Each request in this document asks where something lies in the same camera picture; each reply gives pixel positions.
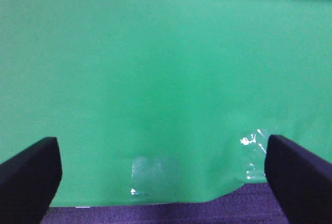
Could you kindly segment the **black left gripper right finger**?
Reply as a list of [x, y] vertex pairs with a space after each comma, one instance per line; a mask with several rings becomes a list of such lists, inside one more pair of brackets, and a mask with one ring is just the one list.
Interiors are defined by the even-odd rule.
[[331, 163], [270, 135], [265, 176], [289, 223], [331, 223]]

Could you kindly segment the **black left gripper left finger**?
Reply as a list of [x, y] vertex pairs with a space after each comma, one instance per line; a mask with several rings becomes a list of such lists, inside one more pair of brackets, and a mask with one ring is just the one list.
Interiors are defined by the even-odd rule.
[[1, 164], [1, 223], [40, 223], [62, 179], [56, 137], [45, 137]]

